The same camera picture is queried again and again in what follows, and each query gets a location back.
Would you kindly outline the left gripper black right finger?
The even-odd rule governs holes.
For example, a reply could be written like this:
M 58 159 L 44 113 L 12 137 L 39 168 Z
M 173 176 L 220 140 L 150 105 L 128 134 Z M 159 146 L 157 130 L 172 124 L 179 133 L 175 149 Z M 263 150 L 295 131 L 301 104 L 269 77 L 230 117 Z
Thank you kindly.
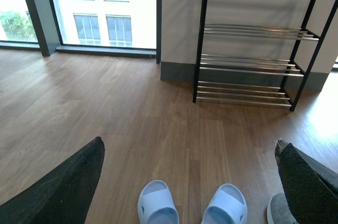
M 282 139 L 275 159 L 290 213 L 298 223 L 337 223 L 337 173 Z

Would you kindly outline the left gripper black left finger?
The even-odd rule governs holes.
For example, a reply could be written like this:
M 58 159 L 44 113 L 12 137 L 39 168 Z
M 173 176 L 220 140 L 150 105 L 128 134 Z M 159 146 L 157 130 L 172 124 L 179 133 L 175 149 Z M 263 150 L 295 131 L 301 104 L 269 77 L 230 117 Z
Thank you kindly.
M 105 157 L 101 137 L 1 205 L 1 223 L 85 223 Z

